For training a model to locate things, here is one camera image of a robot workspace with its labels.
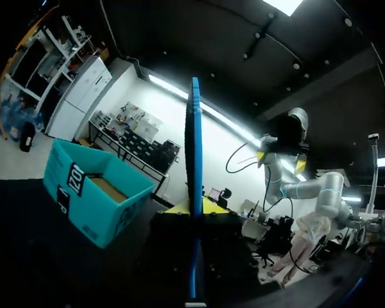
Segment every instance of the white robotic arm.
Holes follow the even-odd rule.
[[[301,108],[288,112],[278,129],[278,137],[270,135],[261,139],[263,153],[262,164],[265,168],[266,200],[275,204],[279,199],[317,198],[315,211],[337,222],[339,228],[358,227],[359,223],[351,221],[351,213],[346,203],[341,199],[344,178],[337,172],[328,172],[320,178],[304,182],[286,182],[283,175],[282,159],[275,148],[296,148],[296,143],[304,142],[308,130],[308,115]]]
[[[282,176],[282,161],[276,153],[266,155],[264,168],[266,186],[268,185],[266,195],[268,203],[274,204],[283,197],[291,199],[317,198],[315,206],[317,213],[335,220],[339,228],[348,227],[350,211],[347,204],[341,199],[344,184],[343,175],[338,172],[328,172],[313,180],[286,182]]]

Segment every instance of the storage bin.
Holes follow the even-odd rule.
[[[53,143],[44,185],[71,223],[100,248],[138,215],[154,188],[115,155],[60,139]],[[114,200],[117,193],[122,201]]]

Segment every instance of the black chair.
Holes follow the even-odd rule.
[[[221,193],[219,194],[219,197],[218,197],[217,205],[219,207],[222,207],[223,209],[227,209],[227,205],[228,205],[227,199],[229,197],[231,197],[231,194],[232,194],[232,192],[228,188],[221,191]]]

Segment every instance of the black table surface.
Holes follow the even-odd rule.
[[[149,200],[103,250],[59,211],[42,180],[0,180],[1,305],[132,307],[134,261],[150,232],[150,219],[165,209]],[[366,262],[347,254],[285,290],[230,306],[338,306],[366,268]]]
[[[18,289],[29,300],[28,293],[41,294],[55,305],[68,304],[80,293],[86,298],[124,294],[158,210],[166,208],[148,200],[101,249],[59,211],[41,179],[0,180],[0,289]]]

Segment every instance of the white cabinet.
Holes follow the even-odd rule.
[[[60,104],[61,107],[48,134],[55,138],[71,141],[85,114],[68,101]]]
[[[72,141],[85,114],[111,79],[110,72],[99,57],[95,56],[87,61],[69,92],[58,103],[46,133]]]
[[[101,76],[99,76],[96,81],[91,85],[90,89],[87,91],[84,97],[82,97],[82,99],[77,105],[77,108],[79,108],[83,112],[87,112],[111,79],[112,76],[110,72],[106,69],[104,72],[101,73]]]
[[[106,70],[107,68],[105,67],[104,62],[102,59],[100,59],[100,57],[97,56],[91,58],[84,65],[84,67],[80,69],[82,73],[76,77],[78,80],[74,81],[75,84],[65,99],[72,103],[74,106],[78,106],[81,99],[94,85],[94,83],[100,77],[101,73]]]

